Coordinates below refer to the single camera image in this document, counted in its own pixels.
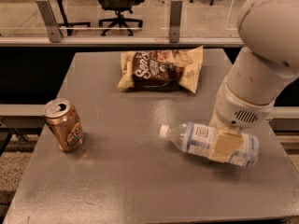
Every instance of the white bottle cap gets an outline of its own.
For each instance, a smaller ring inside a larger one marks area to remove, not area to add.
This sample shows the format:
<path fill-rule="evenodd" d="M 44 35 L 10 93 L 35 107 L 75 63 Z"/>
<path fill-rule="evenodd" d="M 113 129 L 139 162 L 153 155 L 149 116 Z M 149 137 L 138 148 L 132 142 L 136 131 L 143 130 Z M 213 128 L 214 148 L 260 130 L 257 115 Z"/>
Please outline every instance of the white bottle cap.
<path fill-rule="evenodd" d="M 167 133 L 169 130 L 169 125 L 162 125 L 160 129 L 160 137 L 167 139 Z"/>

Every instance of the table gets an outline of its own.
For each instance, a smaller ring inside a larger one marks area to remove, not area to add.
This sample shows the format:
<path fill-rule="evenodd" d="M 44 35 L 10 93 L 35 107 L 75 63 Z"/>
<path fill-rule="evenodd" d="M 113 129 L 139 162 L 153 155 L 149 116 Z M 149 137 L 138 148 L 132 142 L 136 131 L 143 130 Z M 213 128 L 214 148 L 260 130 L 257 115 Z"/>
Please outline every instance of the table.
<path fill-rule="evenodd" d="M 80 114 L 82 148 L 63 153 L 47 126 L 5 223 L 188 223 L 299 216 L 299 174 L 266 122 L 252 168 L 187 155 L 157 135 L 164 123 L 208 123 L 231 64 L 205 49 L 196 95 L 119 92 L 119 52 L 77 53 L 60 89 Z"/>

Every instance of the plastic bottle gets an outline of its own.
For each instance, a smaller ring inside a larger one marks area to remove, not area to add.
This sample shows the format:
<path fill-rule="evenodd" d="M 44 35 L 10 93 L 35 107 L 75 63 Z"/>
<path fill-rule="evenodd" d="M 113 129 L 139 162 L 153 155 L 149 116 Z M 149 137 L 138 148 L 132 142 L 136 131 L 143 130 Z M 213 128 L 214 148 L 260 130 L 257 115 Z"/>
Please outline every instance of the plastic bottle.
<path fill-rule="evenodd" d="M 175 127 L 162 125 L 160 137 L 172 141 L 183 152 L 209 158 L 217 132 L 217 128 L 187 122 Z M 242 133 L 242 136 L 244 140 L 242 146 L 230 157 L 228 162 L 250 167 L 255 165 L 258 160 L 259 141 L 251 134 Z"/>

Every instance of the brown snack bag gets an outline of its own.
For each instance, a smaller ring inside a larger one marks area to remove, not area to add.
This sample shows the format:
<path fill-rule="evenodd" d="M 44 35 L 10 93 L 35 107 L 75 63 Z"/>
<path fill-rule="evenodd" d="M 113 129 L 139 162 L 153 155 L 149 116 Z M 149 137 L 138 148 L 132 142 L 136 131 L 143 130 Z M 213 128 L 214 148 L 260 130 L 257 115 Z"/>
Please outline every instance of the brown snack bag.
<path fill-rule="evenodd" d="M 118 89 L 156 89 L 171 83 L 196 93 L 203 47 L 185 50 L 128 51 L 121 54 Z"/>

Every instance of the soda can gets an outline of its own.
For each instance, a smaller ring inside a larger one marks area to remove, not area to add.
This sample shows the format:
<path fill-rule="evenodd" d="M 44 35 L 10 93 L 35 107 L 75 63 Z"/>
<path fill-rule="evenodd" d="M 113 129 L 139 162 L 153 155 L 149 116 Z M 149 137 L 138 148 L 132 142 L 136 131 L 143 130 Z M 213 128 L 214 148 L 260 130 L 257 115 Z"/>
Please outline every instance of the soda can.
<path fill-rule="evenodd" d="M 80 118 L 69 101 L 57 98 L 46 103 L 43 115 L 62 151 L 70 152 L 83 144 L 84 132 Z"/>

